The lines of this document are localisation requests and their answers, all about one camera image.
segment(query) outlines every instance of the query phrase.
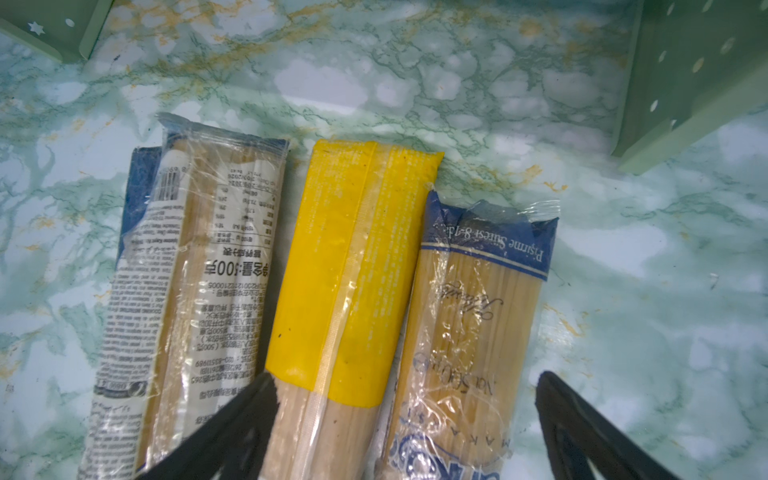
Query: barcode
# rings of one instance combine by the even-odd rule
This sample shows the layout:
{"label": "barcode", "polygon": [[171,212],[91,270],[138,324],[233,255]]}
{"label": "barcode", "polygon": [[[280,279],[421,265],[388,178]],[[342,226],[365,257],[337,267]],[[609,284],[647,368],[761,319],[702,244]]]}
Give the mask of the barcode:
{"label": "barcode", "polygon": [[152,201],[176,200],[179,197],[181,175],[178,168],[164,168],[157,172],[158,179],[154,186]]}

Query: spaghetti package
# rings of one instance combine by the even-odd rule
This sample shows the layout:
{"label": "spaghetti package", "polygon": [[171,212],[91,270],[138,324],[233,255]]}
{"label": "spaghetti package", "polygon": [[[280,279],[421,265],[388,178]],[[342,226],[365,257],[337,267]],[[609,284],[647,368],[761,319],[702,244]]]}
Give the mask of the spaghetti package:
{"label": "spaghetti package", "polygon": [[443,154],[314,148],[267,352],[280,410],[263,480],[358,480]]}
{"label": "spaghetti package", "polygon": [[131,162],[82,480],[158,463],[254,376],[288,142],[159,120]]}
{"label": "spaghetti package", "polygon": [[429,194],[378,480],[499,480],[558,213]]}

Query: green plastic container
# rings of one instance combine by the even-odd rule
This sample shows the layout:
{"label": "green plastic container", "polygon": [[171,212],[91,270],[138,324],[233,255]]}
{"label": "green plastic container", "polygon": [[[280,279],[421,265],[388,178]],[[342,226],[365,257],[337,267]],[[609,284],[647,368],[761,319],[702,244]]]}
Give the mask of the green plastic container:
{"label": "green plastic container", "polygon": [[768,0],[640,0],[620,169],[642,174],[768,101]]}
{"label": "green plastic container", "polygon": [[0,31],[48,57],[88,59],[112,0],[0,0]]}

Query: yellow pasta package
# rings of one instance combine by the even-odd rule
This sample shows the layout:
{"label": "yellow pasta package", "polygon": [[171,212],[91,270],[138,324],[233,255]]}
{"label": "yellow pasta package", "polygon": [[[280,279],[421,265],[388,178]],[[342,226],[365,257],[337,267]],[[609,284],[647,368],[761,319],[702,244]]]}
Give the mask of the yellow pasta package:
{"label": "yellow pasta package", "polygon": [[263,480],[360,477],[442,156],[315,146],[266,359],[280,410]]}
{"label": "yellow pasta package", "polygon": [[559,204],[429,194],[378,480],[499,480]]}

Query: star cutout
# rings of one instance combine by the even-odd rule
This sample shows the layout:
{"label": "star cutout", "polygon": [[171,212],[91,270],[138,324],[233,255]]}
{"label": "star cutout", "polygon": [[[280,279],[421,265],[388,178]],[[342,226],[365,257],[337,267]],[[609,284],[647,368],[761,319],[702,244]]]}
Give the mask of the star cutout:
{"label": "star cutout", "polygon": [[37,22],[28,23],[27,25],[29,25],[29,30],[30,31],[33,31],[34,33],[38,34],[38,37],[45,33],[43,31],[43,26],[42,25],[38,25]]}

